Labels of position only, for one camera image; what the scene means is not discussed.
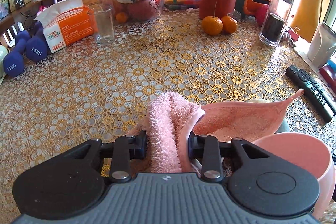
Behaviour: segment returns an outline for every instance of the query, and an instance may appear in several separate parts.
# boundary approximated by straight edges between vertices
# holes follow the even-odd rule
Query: pink towel
[[[271,103],[219,102],[199,106],[175,92],[164,92],[150,102],[147,115],[128,134],[145,130],[149,140],[147,159],[134,161],[133,172],[194,171],[188,157],[188,138],[210,134],[219,141],[241,137],[250,142],[273,134],[281,125],[288,105],[304,93],[298,90],[284,101]]]

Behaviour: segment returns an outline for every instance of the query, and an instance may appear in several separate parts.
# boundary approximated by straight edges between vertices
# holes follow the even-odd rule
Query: glass jar
[[[284,33],[293,0],[271,0],[264,23],[259,32],[259,39],[268,46],[277,47]]]

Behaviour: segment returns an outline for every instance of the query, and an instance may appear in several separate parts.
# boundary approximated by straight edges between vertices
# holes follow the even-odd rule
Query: white air purifier
[[[336,33],[327,24],[321,22],[313,36],[308,50],[308,58],[314,66],[321,68],[336,51]]]

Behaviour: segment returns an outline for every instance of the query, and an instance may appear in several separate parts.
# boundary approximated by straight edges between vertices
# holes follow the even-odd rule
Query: wooden shelf
[[[14,16],[17,13],[20,13],[20,12],[22,12],[24,10],[27,10],[27,9],[29,9],[29,7],[32,7],[34,5],[41,4],[41,2],[43,2],[43,1],[45,1],[45,0],[40,0],[40,1],[37,1],[37,2],[33,2],[33,1],[28,2],[21,9],[15,10],[12,13],[10,13],[9,15],[5,16],[3,19],[0,20],[0,33],[5,32],[7,29],[9,29],[12,25],[15,24]]]

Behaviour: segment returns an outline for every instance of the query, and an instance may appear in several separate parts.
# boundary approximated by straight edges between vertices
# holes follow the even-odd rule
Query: beige cup
[[[5,46],[0,45],[0,79],[5,74],[3,70],[3,60],[7,54],[8,54],[8,49]]]

